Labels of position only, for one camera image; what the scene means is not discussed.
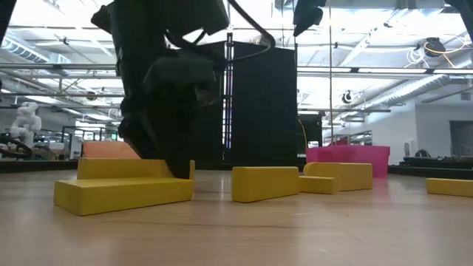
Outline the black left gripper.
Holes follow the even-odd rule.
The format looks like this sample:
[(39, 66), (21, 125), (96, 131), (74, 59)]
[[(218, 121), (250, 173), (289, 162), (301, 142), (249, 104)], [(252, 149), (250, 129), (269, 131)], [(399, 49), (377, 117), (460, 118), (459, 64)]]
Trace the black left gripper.
[[(143, 85), (155, 61), (175, 58), (168, 42), (193, 49), (183, 37), (196, 30), (212, 35), (229, 25), (223, 0), (113, 0), (91, 17), (109, 33), (117, 57), (124, 99), (121, 138), (141, 159), (164, 160), (172, 175), (190, 178), (192, 127), (198, 113), (213, 103), (209, 89)], [(134, 107), (143, 104), (140, 117)]]

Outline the yellow wooden block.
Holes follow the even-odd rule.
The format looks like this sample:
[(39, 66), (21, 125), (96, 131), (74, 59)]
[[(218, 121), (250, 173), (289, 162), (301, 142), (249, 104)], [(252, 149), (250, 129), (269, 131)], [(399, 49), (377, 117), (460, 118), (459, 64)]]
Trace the yellow wooden block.
[(144, 208), (193, 197), (194, 182), (173, 177), (58, 180), (54, 205), (78, 216)]
[(78, 180), (157, 177), (162, 160), (82, 158), (78, 161)]
[(334, 177), (299, 177), (299, 191), (311, 194), (336, 194), (337, 183)]
[(473, 197), (473, 180), (427, 178), (426, 190), (429, 194)]
[(369, 163), (320, 163), (304, 166), (303, 173), (309, 177), (332, 177), (338, 191), (372, 189), (373, 173)]
[(295, 166), (233, 167), (234, 202), (248, 203), (286, 197), (299, 192), (299, 169)]

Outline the orange plastic bin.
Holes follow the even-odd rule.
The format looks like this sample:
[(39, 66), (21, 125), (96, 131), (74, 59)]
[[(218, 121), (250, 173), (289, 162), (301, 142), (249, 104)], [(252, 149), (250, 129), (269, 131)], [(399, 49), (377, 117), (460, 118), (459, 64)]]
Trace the orange plastic bin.
[(86, 141), (83, 149), (86, 158), (140, 158), (128, 143), (120, 141)]

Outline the black background rack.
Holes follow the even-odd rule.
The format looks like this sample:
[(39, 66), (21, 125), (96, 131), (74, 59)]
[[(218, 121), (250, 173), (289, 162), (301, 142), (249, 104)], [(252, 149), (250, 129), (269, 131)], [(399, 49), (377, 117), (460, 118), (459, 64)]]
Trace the black background rack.
[(77, 160), (84, 155), (86, 141), (119, 141), (118, 131), (100, 126), (63, 126), (61, 142), (67, 146), (69, 160)]

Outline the thin vertical pole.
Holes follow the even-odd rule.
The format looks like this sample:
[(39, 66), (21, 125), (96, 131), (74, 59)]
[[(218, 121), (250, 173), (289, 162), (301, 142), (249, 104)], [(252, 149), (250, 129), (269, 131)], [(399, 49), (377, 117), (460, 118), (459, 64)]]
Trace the thin vertical pole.
[(330, 145), (334, 141), (334, 127), (333, 127), (333, 36), (332, 25), (329, 26), (329, 124), (330, 124)]

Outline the black room divider screen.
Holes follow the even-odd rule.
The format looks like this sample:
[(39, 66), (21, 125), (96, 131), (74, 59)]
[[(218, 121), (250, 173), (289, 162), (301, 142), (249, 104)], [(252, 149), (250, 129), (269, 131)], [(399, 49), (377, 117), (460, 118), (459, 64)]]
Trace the black room divider screen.
[(192, 158), (198, 169), (294, 166), (297, 161), (297, 88), (293, 50), (234, 41), (208, 45), (245, 61), (219, 71), (220, 97), (198, 114)]

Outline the black background cabinet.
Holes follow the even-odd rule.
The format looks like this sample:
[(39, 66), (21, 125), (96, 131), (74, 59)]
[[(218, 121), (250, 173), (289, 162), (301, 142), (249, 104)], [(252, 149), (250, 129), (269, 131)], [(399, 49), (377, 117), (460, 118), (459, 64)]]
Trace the black background cabinet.
[(298, 157), (304, 157), (306, 149), (320, 147), (322, 145), (321, 115), (299, 115), (296, 128), (296, 147)]

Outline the white humanoid figure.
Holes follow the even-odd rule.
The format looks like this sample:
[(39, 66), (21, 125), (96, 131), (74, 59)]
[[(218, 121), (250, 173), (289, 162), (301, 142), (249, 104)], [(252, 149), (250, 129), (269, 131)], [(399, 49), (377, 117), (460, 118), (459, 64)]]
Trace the white humanoid figure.
[(29, 148), (33, 147), (34, 135), (41, 130), (42, 121), (36, 114), (38, 104), (23, 102), (17, 108), (16, 119), (10, 127), (10, 136), (20, 140)]

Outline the red plastic bin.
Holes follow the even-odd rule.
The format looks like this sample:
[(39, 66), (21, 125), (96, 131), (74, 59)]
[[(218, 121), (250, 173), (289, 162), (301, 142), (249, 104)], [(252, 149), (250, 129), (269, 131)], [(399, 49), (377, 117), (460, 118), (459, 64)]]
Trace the red plastic bin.
[(308, 148), (306, 161), (321, 163), (370, 163), (373, 176), (385, 178), (390, 156), (389, 146), (323, 146)]

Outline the dark doorway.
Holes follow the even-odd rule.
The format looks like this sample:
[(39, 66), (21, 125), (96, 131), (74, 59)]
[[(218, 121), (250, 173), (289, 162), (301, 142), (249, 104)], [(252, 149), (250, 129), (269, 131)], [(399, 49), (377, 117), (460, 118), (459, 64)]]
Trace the dark doorway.
[(473, 157), (473, 121), (451, 120), (449, 125), (452, 155)]

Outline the silver ventilation duct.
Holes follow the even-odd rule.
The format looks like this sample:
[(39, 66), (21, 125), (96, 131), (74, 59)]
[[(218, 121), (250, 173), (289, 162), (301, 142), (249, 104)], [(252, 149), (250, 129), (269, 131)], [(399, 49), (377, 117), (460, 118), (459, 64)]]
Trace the silver ventilation duct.
[(473, 52), (469, 53), (468, 58), (457, 62), (459, 63), (458, 68), (432, 70), (432, 75), (418, 80), (403, 82), (370, 99), (362, 106), (364, 109), (394, 106), (397, 103), (449, 85), (453, 81), (452, 77), (455, 75), (473, 75)]

